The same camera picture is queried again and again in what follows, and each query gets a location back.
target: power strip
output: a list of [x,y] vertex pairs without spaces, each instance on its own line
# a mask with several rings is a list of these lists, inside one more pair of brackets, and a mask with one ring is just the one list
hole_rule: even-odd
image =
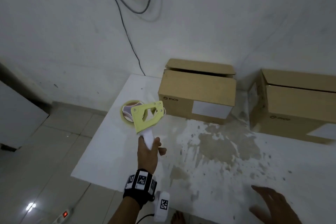
[[52,224],[60,224],[67,221],[73,213],[73,209],[66,209]]

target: open cardboard box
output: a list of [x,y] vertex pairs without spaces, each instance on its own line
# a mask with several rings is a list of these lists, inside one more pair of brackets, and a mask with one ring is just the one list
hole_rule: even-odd
[[335,142],[336,76],[262,69],[248,102],[254,132]]
[[223,124],[235,106],[234,74],[231,65],[170,59],[159,99],[169,115]]

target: human hand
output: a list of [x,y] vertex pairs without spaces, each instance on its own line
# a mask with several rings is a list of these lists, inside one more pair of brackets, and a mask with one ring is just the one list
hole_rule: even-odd
[[287,203],[283,194],[267,187],[251,186],[266,202],[271,216],[259,206],[250,207],[250,212],[265,224],[302,224],[299,217]]
[[161,156],[166,154],[167,149],[160,147],[160,138],[154,139],[152,149],[149,150],[145,144],[144,138],[139,137],[138,144],[138,169],[145,169],[150,174],[155,172],[156,166],[158,165],[158,152]]

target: wrist strap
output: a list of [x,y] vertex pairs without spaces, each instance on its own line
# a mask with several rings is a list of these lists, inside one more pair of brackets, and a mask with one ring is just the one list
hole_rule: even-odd
[[128,177],[123,198],[132,197],[141,209],[148,201],[154,201],[156,185],[154,175],[145,169],[138,169],[134,175]]

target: dirty table surface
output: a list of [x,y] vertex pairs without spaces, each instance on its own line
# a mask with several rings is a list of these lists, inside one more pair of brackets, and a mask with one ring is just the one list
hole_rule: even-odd
[[[128,100],[158,100],[161,79],[131,75],[72,172],[72,176],[123,191],[137,170],[138,137],[121,120]],[[249,130],[245,92],[225,125],[165,115],[153,127],[167,154],[159,156],[157,189],[170,207],[217,223],[258,223],[248,208],[265,204],[251,184],[283,193],[303,223],[336,219],[336,147]]]

